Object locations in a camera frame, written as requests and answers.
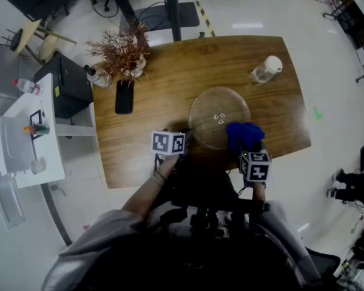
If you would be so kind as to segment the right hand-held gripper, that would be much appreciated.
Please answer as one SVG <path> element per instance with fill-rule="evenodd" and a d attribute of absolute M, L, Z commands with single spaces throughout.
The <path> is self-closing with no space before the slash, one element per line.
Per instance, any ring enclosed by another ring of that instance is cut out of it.
<path fill-rule="evenodd" d="M 252 188 L 256 182 L 266 187 L 271 162 L 271 157 L 262 142 L 256 143 L 250 150 L 242 148 L 238 168 L 243 175 L 244 188 Z"/>

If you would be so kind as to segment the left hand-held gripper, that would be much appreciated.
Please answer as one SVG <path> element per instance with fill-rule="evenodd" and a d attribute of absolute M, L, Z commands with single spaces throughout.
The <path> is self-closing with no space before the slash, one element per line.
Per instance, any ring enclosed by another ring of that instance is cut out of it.
<path fill-rule="evenodd" d="M 189 145 L 194 138 L 191 129 L 181 132 L 156 130 L 152 132 L 151 152 L 155 154 L 155 163 L 177 162 L 189 154 Z"/>

